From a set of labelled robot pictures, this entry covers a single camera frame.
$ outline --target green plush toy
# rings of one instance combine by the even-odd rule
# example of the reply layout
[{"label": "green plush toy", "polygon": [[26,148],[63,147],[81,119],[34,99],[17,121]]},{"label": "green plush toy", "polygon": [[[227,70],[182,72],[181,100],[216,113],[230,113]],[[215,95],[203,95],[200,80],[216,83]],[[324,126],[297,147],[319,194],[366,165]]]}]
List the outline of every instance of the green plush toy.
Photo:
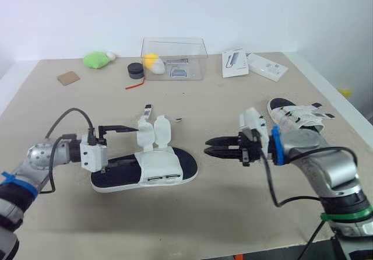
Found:
[{"label": "green plush toy", "polygon": [[92,52],[83,58],[83,64],[88,68],[99,69],[115,60],[115,54],[112,52]]}]

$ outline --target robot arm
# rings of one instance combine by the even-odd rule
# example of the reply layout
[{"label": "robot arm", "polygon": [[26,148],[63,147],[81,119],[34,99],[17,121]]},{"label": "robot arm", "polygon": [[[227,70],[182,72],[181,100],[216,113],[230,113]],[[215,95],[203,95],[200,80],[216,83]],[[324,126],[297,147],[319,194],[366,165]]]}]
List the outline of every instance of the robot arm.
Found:
[{"label": "robot arm", "polygon": [[[357,159],[342,151],[348,149],[329,147],[324,138],[311,129],[280,133],[275,128],[268,137],[266,122],[254,108],[241,114],[240,123],[242,132],[238,136],[207,141],[211,147],[205,149],[205,153],[222,159],[239,159],[244,166],[261,158],[271,158],[275,165],[293,163],[302,170],[319,197],[303,198],[321,202],[325,210],[322,220],[328,221],[337,235],[373,236],[372,206],[361,189]],[[276,206],[287,203],[277,204],[275,198],[274,202]]]},{"label": "robot arm", "polygon": [[[98,131],[98,138],[91,130],[81,139],[75,134],[62,135],[57,140],[47,137],[29,149],[26,159],[12,173],[2,173],[5,181],[0,184],[0,260],[13,259],[17,253],[19,241],[14,231],[22,225],[25,211],[38,194],[55,191],[52,171],[56,166],[81,161],[82,167],[91,172],[104,170],[108,166],[106,132],[137,129],[115,125],[99,126]],[[48,181],[52,190],[43,192]]]},{"label": "robot arm", "polygon": [[[24,162],[8,174],[3,172],[5,181],[0,184],[0,259],[13,259],[19,241],[13,233],[23,223],[23,215],[49,180],[49,161],[53,141],[46,139],[32,146]],[[71,157],[71,146],[75,139],[59,140],[55,148],[53,167],[77,161]]]}]

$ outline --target white wall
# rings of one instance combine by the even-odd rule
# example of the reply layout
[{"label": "white wall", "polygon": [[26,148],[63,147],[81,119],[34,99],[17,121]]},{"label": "white wall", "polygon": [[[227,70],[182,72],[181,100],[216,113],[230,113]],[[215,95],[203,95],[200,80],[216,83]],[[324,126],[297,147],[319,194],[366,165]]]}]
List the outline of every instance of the white wall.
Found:
[{"label": "white wall", "polygon": [[304,18],[308,33],[298,51],[334,87],[352,90],[349,101],[371,119],[373,0],[317,1],[328,4]]},{"label": "white wall", "polygon": [[[299,49],[336,87],[352,88],[351,101],[366,114],[371,1],[0,0],[0,43],[16,60],[77,58],[95,50],[138,56],[147,36],[203,37],[210,54],[238,45]],[[352,71],[352,61],[362,66]]]},{"label": "white wall", "polygon": [[4,76],[4,74],[10,69],[13,65],[14,60],[6,49],[4,49],[0,45],[0,79]]}]

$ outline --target red cable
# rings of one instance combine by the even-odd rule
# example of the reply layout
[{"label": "red cable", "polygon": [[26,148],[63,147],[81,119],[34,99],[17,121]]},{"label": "red cable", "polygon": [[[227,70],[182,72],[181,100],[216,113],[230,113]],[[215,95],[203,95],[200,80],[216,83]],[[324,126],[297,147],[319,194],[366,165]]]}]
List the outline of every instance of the red cable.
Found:
[{"label": "red cable", "polygon": [[244,260],[243,254],[234,255],[233,257],[234,257],[234,260]]},{"label": "red cable", "polygon": [[144,82],[145,82],[145,77],[144,77],[144,78],[142,78],[142,81],[141,81],[141,83],[139,83],[139,84],[136,84],[136,85],[132,85],[132,86],[130,86],[130,87],[126,87],[126,90],[129,90],[129,89],[132,89],[132,88],[135,88],[135,87],[141,86],[141,85],[143,85],[143,84],[144,84]]}]

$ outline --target clear plastic box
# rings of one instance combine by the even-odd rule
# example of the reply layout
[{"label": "clear plastic box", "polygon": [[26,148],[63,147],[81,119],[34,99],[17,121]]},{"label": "clear plastic box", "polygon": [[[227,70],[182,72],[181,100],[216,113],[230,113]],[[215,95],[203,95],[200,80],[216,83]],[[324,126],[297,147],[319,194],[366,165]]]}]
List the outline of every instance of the clear plastic box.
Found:
[{"label": "clear plastic box", "polygon": [[[162,59],[164,74],[154,74],[145,67],[145,55],[151,53]],[[141,58],[148,80],[202,80],[207,57],[201,38],[148,37],[142,44]]]}]

